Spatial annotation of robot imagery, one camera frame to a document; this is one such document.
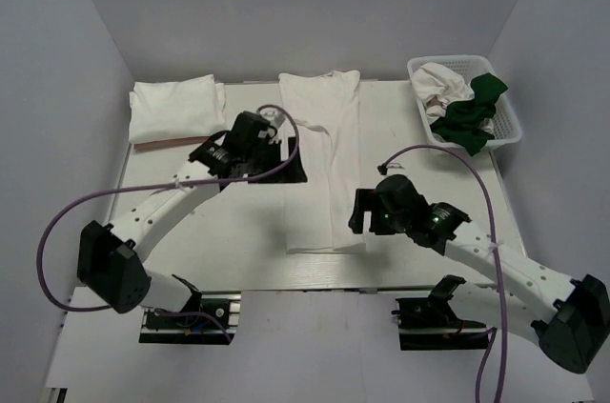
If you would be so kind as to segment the white shirt red logo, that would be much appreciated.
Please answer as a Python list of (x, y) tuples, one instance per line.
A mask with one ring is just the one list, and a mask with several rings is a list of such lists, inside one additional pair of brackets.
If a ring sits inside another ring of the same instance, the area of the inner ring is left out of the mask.
[(279, 75), (282, 105), (297, 124), (308, 178), (284, 191), (289, 253), (366, 251), (363, 238), (348, 227), (361, 184), (359, 84), (359, 71)]

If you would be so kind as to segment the dark green t shirt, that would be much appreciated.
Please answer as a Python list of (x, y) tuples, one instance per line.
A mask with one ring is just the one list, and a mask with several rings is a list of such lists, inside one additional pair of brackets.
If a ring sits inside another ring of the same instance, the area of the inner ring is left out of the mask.
[(495, 139), (493, 131), (484, 127), (496, 115), (497, 101), (508, 91), (508, 87), (489, 72), (475, 77), (470, 87), (474, 98), (451, 103), (445, 115), (432, 123), (430, 128), (433, 134), (461, 146), (474, 156), (482, 151), (488, 141)]

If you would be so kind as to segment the plain white t shirt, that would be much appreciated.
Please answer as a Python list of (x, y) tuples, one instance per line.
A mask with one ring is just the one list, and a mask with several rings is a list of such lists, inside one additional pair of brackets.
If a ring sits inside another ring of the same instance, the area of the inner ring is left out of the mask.
[(433, 62), (422, 65), (413, 73), (411, 85), (429, 124), (444, 117), (451, 104), (475, 97), (460, 74)]

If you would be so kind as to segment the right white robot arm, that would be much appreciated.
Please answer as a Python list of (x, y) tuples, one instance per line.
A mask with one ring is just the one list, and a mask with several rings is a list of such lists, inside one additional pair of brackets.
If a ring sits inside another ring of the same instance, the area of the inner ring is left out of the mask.
[(498, 285), (483, 289), (446, 275), (426, 297), (398, 299), (394, 314), (405, 329), (422, 332), (460, 323), (505, 327), (576, 374), (588, 370), (609, 336), (609, 296), (599, 279), (590, 274), (576, 279), (507, 246), (495, 247), (466, 212), (428, 203), (404, 175), (356, 190), (348, 226), (355, 234), (404, 234)]

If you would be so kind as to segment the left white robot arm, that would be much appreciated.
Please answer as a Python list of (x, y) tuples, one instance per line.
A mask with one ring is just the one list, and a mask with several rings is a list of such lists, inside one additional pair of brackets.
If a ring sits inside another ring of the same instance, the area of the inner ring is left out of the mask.
[(96, 221), (80, 234), (77, 278), (115, 312), (136, 307), (190, 326), (201, 314), (200, 291), (177, 275), (152, 272), (144, 263), (156, 245), (188, 214), (236, 183), (281, 182), (299, 156), (300, 136), (280, 158), (279, 130), (295, 120), (277, 105), (243, 111), (232, 128), (194, 149), (171, 182), (147, 186), (149, 196), (106, 225)]

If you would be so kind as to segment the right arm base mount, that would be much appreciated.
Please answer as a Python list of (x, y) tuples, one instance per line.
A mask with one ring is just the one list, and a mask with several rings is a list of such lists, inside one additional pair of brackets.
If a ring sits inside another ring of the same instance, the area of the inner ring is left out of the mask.
[(396, 299), (392, 317), (403, 352), (483, 351), (488, 347), (487, 327), (457, 317), (449, 306), (465, 283), (460, 276), (446, 275), (428, 294)]

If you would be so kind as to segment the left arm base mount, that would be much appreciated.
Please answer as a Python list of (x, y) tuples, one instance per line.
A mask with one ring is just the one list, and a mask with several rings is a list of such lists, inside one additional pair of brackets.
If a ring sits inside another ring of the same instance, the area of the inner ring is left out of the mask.
[(238, 293), (204, 293), (179, 316), (144, 311), (139, 342), (165, 345), (230, 345), (241, 311)]

